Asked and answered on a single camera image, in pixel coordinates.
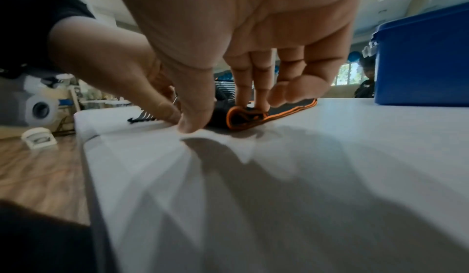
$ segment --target dark hair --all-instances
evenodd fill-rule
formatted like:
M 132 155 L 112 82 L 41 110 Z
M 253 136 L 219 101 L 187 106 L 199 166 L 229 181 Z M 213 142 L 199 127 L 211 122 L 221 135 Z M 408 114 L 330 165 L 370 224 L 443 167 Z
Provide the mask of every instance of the dark hair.
M 372 57 L 363 57 L 363 54 L 360 55 L 360 66 L 363 69 L 374 69 L 376 64 L 376 55 Z

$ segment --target orange edge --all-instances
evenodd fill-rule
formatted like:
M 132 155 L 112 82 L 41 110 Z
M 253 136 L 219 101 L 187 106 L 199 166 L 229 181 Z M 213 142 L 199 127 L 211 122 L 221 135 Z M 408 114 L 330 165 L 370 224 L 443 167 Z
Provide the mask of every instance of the orange edge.
M 237 110 L 241 110 L 243 113 L 245 114 L 259 114 L 259 112 L 256 112 L 256 111 L 246 111 L 244 110 L 243 108 L 239 107 L 239 106 L 234 106 L 232 108 L 230 108 L 230 110 L 228 110 L 228 113 L 226 114 L 226 125 L 228 126 L 228 128 L 230 130 L 245 130 L 245 129 L 249 129 L 249 128 L 252 128 L 252 127 L 255 127 L 255 126 L 258 126 L 260 124 L 263 124 L 263 123 L 266 123 L 266 122 L 270 122 L 270 121 L 273 121 L 273 120 L 276 120 L 276 119 L 279 119 L 279 118 L 282 118 L 282 117 L 285 117 L 285 116 L 288 116 L 288 115 L 291 115 L 291 114 L 294 114 L 296 112 L 299 112 L 299 111 L 302 111 L 302 110 L 305 110 L 305 109 L 308 109 L 308 108 L 311 108 L 311 107 L 314 107 L 316 106 L 316 104 L 318 103 L 318 100 L 317 99 L 314 99 L 310 104 L 308 105 L 305 105 L 305 106 L 297 106 L 297 107 L 294 107 L 290 110 L 287 110 L 287 111 L 284 111 L 284 112 L 281 112 L 281 113 L 278 113 L 278 114 L 274 114 L 274 115 L 271 115 L 269 116 L 267 113 L 264 113 L 264 118 L 260 121 L 254 121 L 254 122 L 251 122 L 251 123 L 246 123 L 246 124 L 242 124 L 242 125 L 239 125 L 239 126 L 233 126 L 231 124 L 231 116 L 233 115 L 233 113 Z

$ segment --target orange trim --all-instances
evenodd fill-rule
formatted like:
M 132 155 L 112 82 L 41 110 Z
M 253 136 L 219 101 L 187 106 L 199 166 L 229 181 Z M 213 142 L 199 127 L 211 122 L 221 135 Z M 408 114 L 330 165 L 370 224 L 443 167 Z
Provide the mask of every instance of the orange trim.
M 240 116 L 242 116 L 246 121 L 250 121 L 247 117 L 246 117 L 246 114 L 255 114 L 255 115 L 259 115 L 260 112 L 259 111 L 256 111 L 256 110 L 253 110 L 253 111 L 247 111 L 245 109 L 243 109 L 242 107 L 240 106 L 234 106 L 232 108 L 230 108 L 230 110 L 228 110 L 228 113 L 226 114 L 226 125 L 228 126 L 228 128 L 230 130 L 245 130 L 245 129 L 249 129 L 249 128 L 252 128 L 252 127 L 255 127 L 255 126 L 258 126 L 258 125 L 261 125 L 261 124 L 264 124 L 266 122 L 270 122 L 270 121 L 273 121 L 273 120 L 276 120 L 276 119 L 279 119 L 279 118 L 283 118 L 283 117 L 286 117 L 288 115 L 291 115 L 291 114 L 294 114 L 296 112 L 299 112 L 299 111 L 302 111 L 302 110 L 305 110 L 305 109 L 308 109 L 308 108 L 311 108 L 311 107 L 314 107 L 316 106 L 316 104 L 318 103 L 317 99 L 313 99 L 312 102 L 308 105 L 305 105 L 305 106 L 297 106 L 297 107 L 294 107 L 290 110 L 287 110 L 287 111 L 284 111 L 284 112 L 281 112 L 281 113 L 278 113 L 278 114 L 274 114 L 274 115 L 271 115 L 269 116 L 267 113 L 264 113 L 263 116 L 264 118 L 261 119 L 261 120 L 254 120 L 252 122 L 249 122 L 249 123 L 245 123 L 245 124 L 241 124 L 241 125 L 238 125 L 238 126 L 234 126 L 232 123 L 231 123 L 231 118 L 233 116 L 234 113 L 236 112 L 240 112 Z

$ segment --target black circular opening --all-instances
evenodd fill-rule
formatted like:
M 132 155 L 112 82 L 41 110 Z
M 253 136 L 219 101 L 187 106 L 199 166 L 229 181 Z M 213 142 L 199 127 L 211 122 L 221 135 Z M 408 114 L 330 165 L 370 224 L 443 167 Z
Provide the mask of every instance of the black circular opening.
M 49 105 L 44 102 L 36 103 L 33 106 L 33 116 L 38 119 L 45 119 L 49 115 Z

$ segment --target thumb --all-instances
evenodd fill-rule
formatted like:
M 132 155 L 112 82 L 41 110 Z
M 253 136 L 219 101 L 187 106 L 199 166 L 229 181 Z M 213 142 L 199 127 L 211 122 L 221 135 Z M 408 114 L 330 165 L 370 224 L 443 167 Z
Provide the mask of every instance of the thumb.
M 192 133 L 205 127 L 212 117 L 214 107 L 215 83 L 212 68 L 197 69 L 166 62 L 164 66 L 182 108 L 179 131 Z
M 126 99 L 153 115 L 158 120 L 177 124 L 181 112 L 166 97 L 158 93 L 150 83 L 139 83 L 127 89 Z

